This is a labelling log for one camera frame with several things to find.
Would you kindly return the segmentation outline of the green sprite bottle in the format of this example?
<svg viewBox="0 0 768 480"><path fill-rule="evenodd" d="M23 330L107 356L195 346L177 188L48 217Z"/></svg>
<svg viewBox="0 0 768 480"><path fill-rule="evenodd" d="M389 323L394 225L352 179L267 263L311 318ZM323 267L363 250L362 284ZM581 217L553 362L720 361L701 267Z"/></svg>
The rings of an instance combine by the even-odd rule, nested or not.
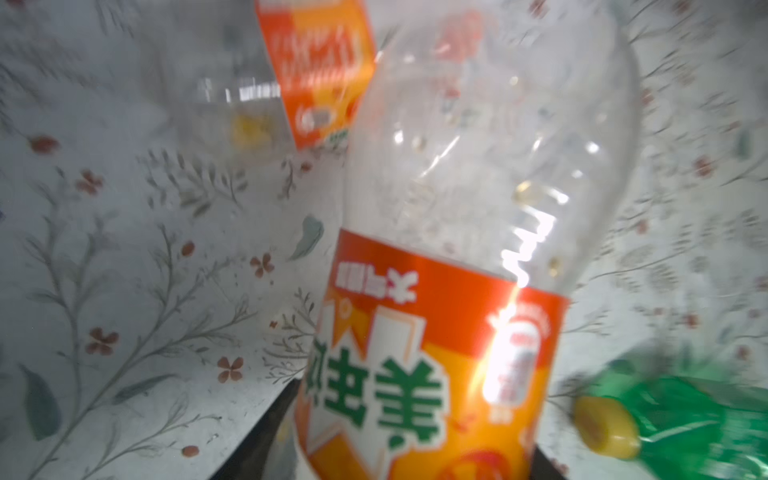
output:
<svg viewBox="0 0 768 480"><path fill-rule="evenodd" d="M658 479L764 479L767 392L712 375L674 374L660 358L611 361L573 402L586 447Z"/></svg>

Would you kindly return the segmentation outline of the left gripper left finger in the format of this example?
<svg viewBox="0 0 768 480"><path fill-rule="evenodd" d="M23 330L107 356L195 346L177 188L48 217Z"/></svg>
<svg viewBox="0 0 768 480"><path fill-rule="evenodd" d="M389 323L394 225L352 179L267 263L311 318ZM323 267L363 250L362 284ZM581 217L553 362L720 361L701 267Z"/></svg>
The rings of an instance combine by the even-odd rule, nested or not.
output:
<svg viewBox="0 0 768 480"><path fill-rule="evenodd" d="M290 381L266 413L246 435L234 453L222 464L211 480L261 479L267 454L278 427L293 403L299 380Z"/></svg>

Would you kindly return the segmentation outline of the orange label clear bottle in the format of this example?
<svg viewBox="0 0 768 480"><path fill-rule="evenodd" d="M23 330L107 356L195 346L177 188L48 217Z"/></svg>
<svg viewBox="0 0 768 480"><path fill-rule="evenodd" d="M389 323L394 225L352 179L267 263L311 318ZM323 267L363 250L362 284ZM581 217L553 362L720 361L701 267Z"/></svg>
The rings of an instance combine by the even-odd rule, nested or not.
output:
<svg viewBox="0 0 768 480"><path fill-rule="evenodd" d="M639 74L606 1L422 1L377 62L268 479L525 479L569 297L621 202Z"/></svg>

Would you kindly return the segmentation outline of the orange cap bottle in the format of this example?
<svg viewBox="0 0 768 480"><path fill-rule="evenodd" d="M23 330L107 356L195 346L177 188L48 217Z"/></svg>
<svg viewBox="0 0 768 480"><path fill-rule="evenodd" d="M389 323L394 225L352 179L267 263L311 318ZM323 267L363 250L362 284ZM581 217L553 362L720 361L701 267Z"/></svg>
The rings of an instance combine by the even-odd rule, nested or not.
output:
<svg viewBox="0 0 768 480"><path fill-rule="evenodd" d="M377 52L362 1L157 1L148 34L180 143L343 148Z"/></svg>

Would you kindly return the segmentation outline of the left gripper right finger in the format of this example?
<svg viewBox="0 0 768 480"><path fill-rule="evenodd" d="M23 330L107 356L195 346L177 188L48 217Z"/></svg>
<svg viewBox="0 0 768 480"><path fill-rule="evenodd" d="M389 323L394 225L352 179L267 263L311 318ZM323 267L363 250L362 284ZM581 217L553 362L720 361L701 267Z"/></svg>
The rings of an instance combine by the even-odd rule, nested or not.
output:
<svg viewBox="0 0 768 480"><path fill-rule="evenodd" d="M546 457L540 448L536 448L532 457L530 480L566 480L556 465Z"/></svg>

